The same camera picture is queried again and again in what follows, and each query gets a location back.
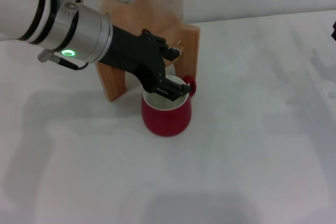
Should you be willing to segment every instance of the mug handle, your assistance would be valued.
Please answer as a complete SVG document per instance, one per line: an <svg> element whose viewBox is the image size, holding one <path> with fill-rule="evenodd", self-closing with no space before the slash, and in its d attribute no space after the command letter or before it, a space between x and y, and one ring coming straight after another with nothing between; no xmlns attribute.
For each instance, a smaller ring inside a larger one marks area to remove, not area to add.
<svg viewBox="0 0 336 224"><path fill-rule="evenodd" d="M190 92L190 97L193 97L194 94L196 93L197 90L197 85L194 77L192 76L186 76L183 78L183 81L188 85L190 84L191 87L191 92Z"/></svg>

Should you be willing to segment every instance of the red mug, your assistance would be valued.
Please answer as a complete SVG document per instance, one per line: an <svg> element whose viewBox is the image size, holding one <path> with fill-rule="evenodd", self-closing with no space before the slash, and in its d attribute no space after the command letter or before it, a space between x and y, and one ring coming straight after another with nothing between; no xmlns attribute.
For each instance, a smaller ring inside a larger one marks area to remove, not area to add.
<svg viewBox="0 0 336 224"><path fill-rule="evenodd" d="M192 108L191 97L196 92L196 81L192 76L181 80L176 76L167 76L178 84L190 84L190 94L172 102L158 94L142 94L142 118L147 128L159 136L175 136L183 132L190 124Z"/></svg>

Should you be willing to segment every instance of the black ring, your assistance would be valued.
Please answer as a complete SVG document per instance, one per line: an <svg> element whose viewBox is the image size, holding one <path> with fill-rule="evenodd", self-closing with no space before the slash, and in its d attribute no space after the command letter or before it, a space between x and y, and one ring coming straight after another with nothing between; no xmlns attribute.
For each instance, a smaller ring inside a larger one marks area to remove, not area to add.
<svg viewBox="0 0 336 224"><path fill-rule="evenodd" d="M37 44L40 44L42 41L44 41L49 35L54 25L56 15L57 15L57 0L50 0L50 1L51 1L50 13L49 13L49 17L46 22L46 25L43 28L41 34L33 42L30 43L32 45L37 45Z"/></svg>
<svg viewBox="0 0 336 224"><path fill-rule="evenodd" d="M61 45L59 45L59 47L55 48L52 51L60 52L61 50L63 50L69 45L69 43L71 42L72 38L75 35L77 25L78 25L78 20L79 20L79 11L75 14L74 18L72 19L70 29L64 41L61 43Z"/></svg>
<svg viewBox="0 0 336 224"><path fill-rule="evenodd" d="M37 6L37 10L36 10L36 14L35 14L33 22L31 23L28 31L24 34L24 36L22 36L18 40L21 40L21 41L28 40L34 34L34 32L36 31L42 19L45 5L46 5L46 0L38 1L38 6Z"/></svg>

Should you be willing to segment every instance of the wooden stand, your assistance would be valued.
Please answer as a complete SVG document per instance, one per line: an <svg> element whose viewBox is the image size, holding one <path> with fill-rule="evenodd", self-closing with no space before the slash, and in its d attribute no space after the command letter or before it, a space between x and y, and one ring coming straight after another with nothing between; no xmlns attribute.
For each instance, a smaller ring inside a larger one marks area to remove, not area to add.
<svg viewBox="0 0 336 224"><path fill-rule="evenodd" d="M174 64L176 76L179 78L186 75L196 78L200 33L198 26L183 25L181 44L174 47L181 50L181 56L174 62L165 60L166 67ZM127 92L124 71L101 63L96 64L96 67L109 101L113 102Z"/></svg>

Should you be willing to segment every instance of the white tabletop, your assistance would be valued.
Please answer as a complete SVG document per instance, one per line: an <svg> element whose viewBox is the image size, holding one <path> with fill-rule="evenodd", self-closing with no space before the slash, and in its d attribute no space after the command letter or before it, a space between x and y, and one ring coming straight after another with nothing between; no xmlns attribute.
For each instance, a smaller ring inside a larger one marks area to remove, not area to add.
<svg viewBox="0 0 336 224"><path fill-rule="evenodd" d="M199 24L193 118L173 138L145 128L141 87L109 103L94 66L1 43L0 223L334 223L335 21Z"/></svg>

